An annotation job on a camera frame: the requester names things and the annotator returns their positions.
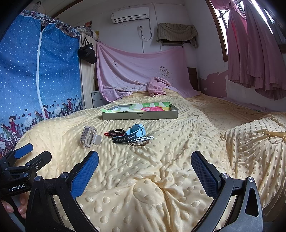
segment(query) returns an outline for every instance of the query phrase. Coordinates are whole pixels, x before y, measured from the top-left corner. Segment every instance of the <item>human hand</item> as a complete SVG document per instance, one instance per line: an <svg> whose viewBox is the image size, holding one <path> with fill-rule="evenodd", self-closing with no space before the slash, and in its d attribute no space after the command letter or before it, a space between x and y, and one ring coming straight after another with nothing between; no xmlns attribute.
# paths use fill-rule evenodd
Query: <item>human hand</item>
<svg viewBox="0 0 286 232"><path fill-rule="evenodd" d="M18 207L18 212L21 214L22 218L26 218L27 204L28 204L28 195L27 193L22 193L19 195L19 201L21 205ZM13 213L13 207L6 201L1 200L4 208L7 213Z"/></svg>

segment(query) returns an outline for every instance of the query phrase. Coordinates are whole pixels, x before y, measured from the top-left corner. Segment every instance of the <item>blue gripper pad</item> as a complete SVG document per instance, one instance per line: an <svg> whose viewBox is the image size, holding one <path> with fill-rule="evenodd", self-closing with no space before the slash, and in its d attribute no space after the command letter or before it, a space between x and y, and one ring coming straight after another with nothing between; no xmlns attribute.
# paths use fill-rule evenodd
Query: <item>blue gripper pad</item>
<svg viewBox="0 0 286 232"><path fill-rule="evenodd" d="M199 151L193 152L191 164L204 187L206 194L209 197L216 198L221 185L219 177L220 173L218 170L212 164L209 164Z"/></svg>
<svg viewBox="0 0 286 232"><path fill-rule="evenodd" d="M30 153L31 151L33 150L33 145L28 143L26 144L25 146L15 150L15 154L14 154L14 157L16 159L20 159L22 158L23 156L27 155L28 153Z"/></svg>
<svg viewBox="0 0 286 232"><path fill-rule="evenodd" d="M74 179L71 181L71 195L75 199L83 194L92 174L97 168L99 157L97 152L90 152L79 165L82 165Z"/></svg>

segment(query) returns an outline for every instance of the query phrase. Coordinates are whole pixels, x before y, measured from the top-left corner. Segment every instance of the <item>white wall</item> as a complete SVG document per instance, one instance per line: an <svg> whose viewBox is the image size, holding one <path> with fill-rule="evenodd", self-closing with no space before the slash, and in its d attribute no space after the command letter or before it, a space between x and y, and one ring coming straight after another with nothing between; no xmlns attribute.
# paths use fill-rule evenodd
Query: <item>white wall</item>
<svg viewBox="0 0 286 232"><path fill-rule="evenodd" d="M183 0L160 0L158 4L155 4L157 19L152 0L109 0L91 7L86 5L85 1L82 1L58 17L61 21L73 27L83 25L85 22L92 20L92 29L95 31L99 30L99 39L102 43L124 51L142 53L139 26L143 26L143 35L148 39L150 38L149 21L145 19L113 24L110 19L112 12L125 9L128 6L149 7L153 37L150 41L144 40L145 53L173 48L169 46L162 46L160 48L160 44L156 42L157 21L158 23L190 24ZM195 49L190 44L185 44L184 48L188 67L197 68Z"/></svg>
<svg viewBox="0 0 286 232"><path fill-rule="evenodd" d="M185 0L190 22L197 31L198 48L197 56L198 74L201 79L216 72L228 70L228 63L223 62L221 44L215 22L205 0ZM286 98L274 101L263 97L254 89L245 88L239 84L226 80L227 97L238 102L252 103L267 107L271 110L286 112Z"/></svg>

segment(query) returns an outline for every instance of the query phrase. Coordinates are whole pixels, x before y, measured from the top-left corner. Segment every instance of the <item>black bag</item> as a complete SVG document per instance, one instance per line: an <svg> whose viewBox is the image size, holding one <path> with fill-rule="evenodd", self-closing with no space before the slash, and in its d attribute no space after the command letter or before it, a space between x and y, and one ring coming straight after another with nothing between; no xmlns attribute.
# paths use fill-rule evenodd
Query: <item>black bag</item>
<svg viewBox="0 0 286 232"><path fill-rule="evenodd" d="M93 44L89 43L88 40L86 38L84 38L83 41L83 47L80 47L80 49L78 50L78 56L80 59L83 59L91 64L96 63L97 58L95 55L95 51L93 48Z"/></svg>

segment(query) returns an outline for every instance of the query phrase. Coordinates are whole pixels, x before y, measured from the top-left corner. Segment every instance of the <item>window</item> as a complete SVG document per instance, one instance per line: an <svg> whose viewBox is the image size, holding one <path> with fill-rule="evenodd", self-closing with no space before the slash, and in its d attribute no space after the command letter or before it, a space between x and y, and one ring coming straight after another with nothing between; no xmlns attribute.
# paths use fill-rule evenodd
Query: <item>window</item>
<svg viewBox="0 0 286 232"><path fill-rule="evenodd" d="M223 60L224 62L228 61L228 45L227 45L227 27L228 27L228 22L229 22L229 10L217 10L215 9L211 2L209 0L206 0L207 5L210 8L210 11L212 13L212 16L214 18L215 25L217 27L217 31L219 34L219 39L221 41L221 48L223 52ZM238 6L238 9L240 11L240 14L245 17L245 12L244 12L244 4L243 0L235 0L236 5ZM260 7L255 0L251 0L253 3L254 7L256 10L259 12L267 26L269 27L271 33L274 35L280 50L282 53L285 53L284 48L286 44L286 39L281 33L279 27L277 24L275 24L275 21L273 18L270 16L270 14Z"/></svg>

